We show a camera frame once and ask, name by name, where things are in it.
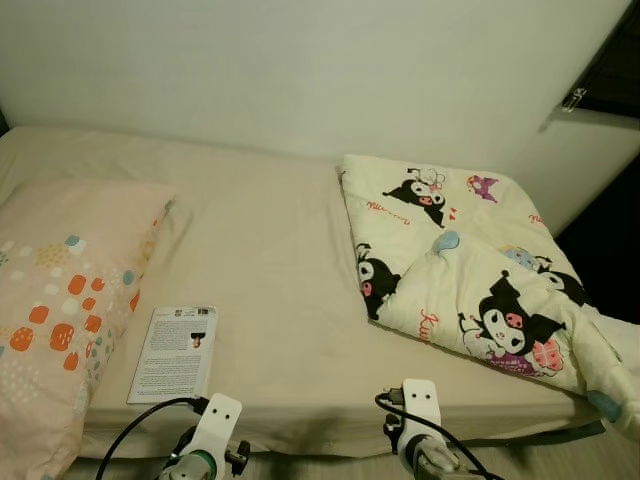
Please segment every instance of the bed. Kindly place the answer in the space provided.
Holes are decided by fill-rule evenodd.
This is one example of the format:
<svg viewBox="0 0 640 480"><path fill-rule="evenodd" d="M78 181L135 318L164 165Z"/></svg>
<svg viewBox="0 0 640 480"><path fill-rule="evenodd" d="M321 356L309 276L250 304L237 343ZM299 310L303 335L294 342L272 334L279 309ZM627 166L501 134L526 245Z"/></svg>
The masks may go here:
<svg viewBox="0 0 640 480"><path fill-rule="evenodd" d="M463 440L599 418L582 397L368 322L333 164L70 129L20 127L0 140L0 204L21 182L51 177L144 180L179 192L90 404L82 456L104 455L144 409L126 399L157 305L218 308L209 392L243 403L235 438L255 449L388 452L373 397L404 378L435 382L443 424ZM194 421L186 408L162 411L117 456L165 455Z"/></svg>

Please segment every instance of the folded blanket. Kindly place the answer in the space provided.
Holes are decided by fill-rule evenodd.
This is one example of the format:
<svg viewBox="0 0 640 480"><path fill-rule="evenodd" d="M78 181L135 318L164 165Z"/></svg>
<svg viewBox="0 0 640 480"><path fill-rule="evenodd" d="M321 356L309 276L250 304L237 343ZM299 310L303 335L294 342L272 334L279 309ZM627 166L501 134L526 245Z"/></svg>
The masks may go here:
<svg viewBox="0 0 640 480"><path fill-rule="evenodd" d="M356 156L345 159L342 182L372 320L586 395L638 440L631 378L515 182Z"/></svg>

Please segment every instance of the booklet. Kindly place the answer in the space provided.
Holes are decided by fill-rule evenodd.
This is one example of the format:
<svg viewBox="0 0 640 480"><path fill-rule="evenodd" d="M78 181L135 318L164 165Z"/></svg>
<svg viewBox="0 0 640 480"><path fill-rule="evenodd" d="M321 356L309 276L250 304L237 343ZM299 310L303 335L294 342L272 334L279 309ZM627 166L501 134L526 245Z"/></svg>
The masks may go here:
<svg viewBox="0 0 640 480"><path fill-rule="evenodd" d="M217 324L215 307L156 308L127 403L206 395Z"/></svg>

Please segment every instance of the white wall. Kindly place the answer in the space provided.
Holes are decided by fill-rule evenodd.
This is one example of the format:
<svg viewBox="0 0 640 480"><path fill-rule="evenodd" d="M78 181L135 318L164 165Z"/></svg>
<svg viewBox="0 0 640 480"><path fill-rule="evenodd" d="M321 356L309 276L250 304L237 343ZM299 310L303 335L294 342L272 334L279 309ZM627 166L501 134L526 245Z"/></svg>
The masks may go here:
<svg viewBox="0 0 640 480"><path fill-rule="evenodd" d="M14 125L493 169L559 226L640 145L539 133L628 1L2 0L0 102Z"/></svg>

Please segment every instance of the pillow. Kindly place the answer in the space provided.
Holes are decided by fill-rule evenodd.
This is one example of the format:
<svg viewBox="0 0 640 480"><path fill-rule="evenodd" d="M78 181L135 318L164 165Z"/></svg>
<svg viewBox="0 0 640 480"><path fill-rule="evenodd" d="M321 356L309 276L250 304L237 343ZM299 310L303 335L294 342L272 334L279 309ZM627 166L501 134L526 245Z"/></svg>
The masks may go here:
<svg viewBox="0 0 640 480"><path fill-rule="evenodd" d="M0 465L3 479L57 478L135 310L174 190L38 182L0 208Z"/></svg>

